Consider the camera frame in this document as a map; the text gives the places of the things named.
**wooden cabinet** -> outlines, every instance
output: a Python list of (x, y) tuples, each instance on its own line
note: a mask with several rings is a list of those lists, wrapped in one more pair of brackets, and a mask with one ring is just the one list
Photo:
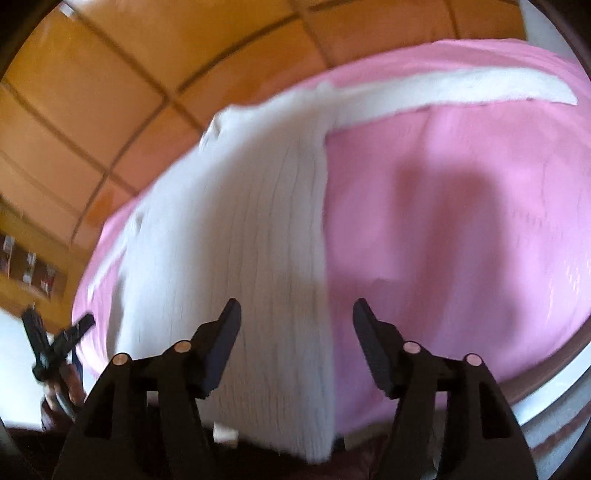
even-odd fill
[(0, 202), (0, 307), (20, 316), (35, 303), (48, 331), (67, 327), (88, 258)]

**pink blanket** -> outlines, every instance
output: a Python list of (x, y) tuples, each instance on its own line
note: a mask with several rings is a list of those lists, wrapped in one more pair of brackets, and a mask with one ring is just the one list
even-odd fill
[[(555, 74), (579, 105), (435, 107), (326, 140), (324, 235), (342, 434), (394, 413), (353, 330), (358, 297), (435, 354), (481, 354), (499, 380), (555, 352), (591, 310), (591, 84), (579, 66), (520, 41), (441, 41), (343, 66), (303, 86), (473, 66)], [(74, 319), (90, 310), (97, 320), (79, 349), (95, 374), (112, 353), (119, 263), (90, 303), (87, 287), (137, 201), (106, 223), (74, 303)]]

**black clamp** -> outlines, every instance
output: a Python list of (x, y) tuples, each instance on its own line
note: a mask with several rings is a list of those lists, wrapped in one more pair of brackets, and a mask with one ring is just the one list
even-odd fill
[[(115, 355), (77, 416), (53, 479), (217, 478), (195, 399), (219, 385), (240, 325), (240, 304), (230, 299), (217, 321), (162, 355)], [(159, 439), (148, 434), (147, 392), (158, 393)]]
[(94, 326), (95, 318), (92, 314), (87, 313), (75, 325), (67, 330), (62, 330), (52, 343), (49, 343), (43, 319), (35, 308), (30, 307), (25, 310), (21, 318), (35, 355), (33, 375), (39, 382), (54, 381), (58, 383), (57, 401), (62, 410), (73, 420), (80, 408), (72, 403), (66, 384), (67, 357), (80, 343), (84, 334)]
[(536, 480), (534, 461), (513, 412), (482, 358), (432, 355), (380, 322), (365, 299), (353, 324), (375, 384), (399, 398), (374, 480), (420, 480), (429, 458), (436, 393), (447, 392), (447, 420), (437, 478)]

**white wall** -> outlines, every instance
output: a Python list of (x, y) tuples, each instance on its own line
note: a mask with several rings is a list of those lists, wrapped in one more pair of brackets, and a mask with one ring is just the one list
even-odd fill
[(0, 309), (0, 417), (6, 425), (41, 429), (43, 389), (31, 372), (34, 363), (21, 321)]
[(566, 40), (556, 30), (556, 27), (542, 12), (528, 0), (519, 0), (519, 5), (525, 22), (528, 43), (578, 62), (569, 44), (566, 43)]

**white towel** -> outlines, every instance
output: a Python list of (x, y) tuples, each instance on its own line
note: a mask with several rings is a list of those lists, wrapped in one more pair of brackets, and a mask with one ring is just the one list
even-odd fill
[(322, 234), (326, 134), (429, 105), (525, 99), (576, 104), (554, 76), (478, 68), (322, 84), (220, 112), (138, 205), (89, 289), (124, 254), (109, 353), (158, 355), (235, 297), (242, 329), (219, 389), (199, 404), (202, 419), (311, 462), (327, 459), (337, 432)]

